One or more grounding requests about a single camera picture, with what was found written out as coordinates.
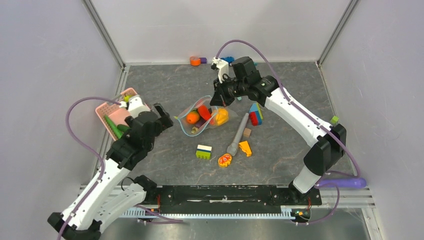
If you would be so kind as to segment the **yellow toy corn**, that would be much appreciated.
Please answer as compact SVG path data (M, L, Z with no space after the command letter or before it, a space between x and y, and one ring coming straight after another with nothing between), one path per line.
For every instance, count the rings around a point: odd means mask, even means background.
M214 110L212 112L212 115L213 115L213 125L216 127L225 124L230 119L230 114L225 108L218 108Z

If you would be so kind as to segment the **clear zip top bag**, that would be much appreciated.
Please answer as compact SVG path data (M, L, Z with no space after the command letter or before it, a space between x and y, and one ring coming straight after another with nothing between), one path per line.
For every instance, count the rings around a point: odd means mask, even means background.
M184 134L195 137L204 130L218 128L238 116L228 107L210 105L211 100L210 95L203 96L179 115L174 116Z

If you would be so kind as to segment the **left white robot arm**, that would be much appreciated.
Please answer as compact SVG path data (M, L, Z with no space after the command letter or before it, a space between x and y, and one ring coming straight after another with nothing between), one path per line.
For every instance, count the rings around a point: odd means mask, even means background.
M118 196L108 196L153 149L155 139L174 125L163 106L154 109L143 103L130 103L126 118L129 129L114 141L100 158L100 168L83 192L62 212L53 212L47 222L58 232L61 240L98 240L104 230L129 208L144 202L153 203L157 190L148 179L133 182Z

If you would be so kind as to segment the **purple toy eggplant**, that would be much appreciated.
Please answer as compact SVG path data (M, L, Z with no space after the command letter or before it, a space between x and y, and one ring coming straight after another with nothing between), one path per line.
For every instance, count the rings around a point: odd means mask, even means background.
M202 127L205 123L206 123L206 121L205 121L203 118L199 119L199 121L197 121L197 122L193 125L193 127L192 127L192 129L191 129L191 133L192 133L192 134L197 133L197 132L198 132L198 130L200 129L200 127Z

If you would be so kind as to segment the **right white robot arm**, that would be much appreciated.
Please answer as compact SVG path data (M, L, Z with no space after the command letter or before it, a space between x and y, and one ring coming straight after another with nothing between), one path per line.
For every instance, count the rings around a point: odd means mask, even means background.
M250 57L241 57L232 63L215 57L211 69L218 71L218 77L213 82L210 105L227 107L235 98L247 96L281 117L310 146L303 159L304 166L288 191L293 203L302 204L309 198L310 189L344 156L346 129L341 124L332 126L312 114L281 88L275 77L261 76Z

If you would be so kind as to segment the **light green toy bean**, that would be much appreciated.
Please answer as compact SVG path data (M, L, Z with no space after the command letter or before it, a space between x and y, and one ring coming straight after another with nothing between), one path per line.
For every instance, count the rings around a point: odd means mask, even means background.
M118 129L118 126L107 115L104 115L103 118L115 136L114 139L120 139L123 135L123 132Z

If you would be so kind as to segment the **dark green toy cucumber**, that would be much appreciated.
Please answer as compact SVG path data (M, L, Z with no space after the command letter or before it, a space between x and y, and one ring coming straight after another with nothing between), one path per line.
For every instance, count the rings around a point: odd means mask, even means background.
M124 133L125 131L127 131L128 129L130 129L130 127L129 127L129 126L127 126L127 125L124 125L124 124L118 124L118 125L117 125L117 129L118 129L120 132Z

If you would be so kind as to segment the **orange green toy mango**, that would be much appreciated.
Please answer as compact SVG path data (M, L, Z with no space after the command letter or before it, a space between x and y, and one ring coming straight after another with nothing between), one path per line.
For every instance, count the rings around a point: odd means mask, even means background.
M185 116L186 122L191 125L196 124L200 119L201 116L197 110L192 110Z

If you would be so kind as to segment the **pink plastic basket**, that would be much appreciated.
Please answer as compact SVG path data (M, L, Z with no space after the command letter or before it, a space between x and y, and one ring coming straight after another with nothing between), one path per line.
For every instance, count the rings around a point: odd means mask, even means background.
M135 96L135 95L138 95L138 93L132 87L127 88L120 93L120 96L118 97L117 101L118 102L123 101L126 95ZM104 119L104 115L107 115L116 125L119 125L119 124L128 125L125 122L125 119L130 116L130 113L125 108L120 108L118 104L109 104L107 102L104 102L103 104L98 106L95 109L95 112L97 116L99 117L100 121L103 123L103 125L107 129L109 135L112 137L114 141L116 141L117 139L115 139L115 136L113 135L111 129L107 125Z

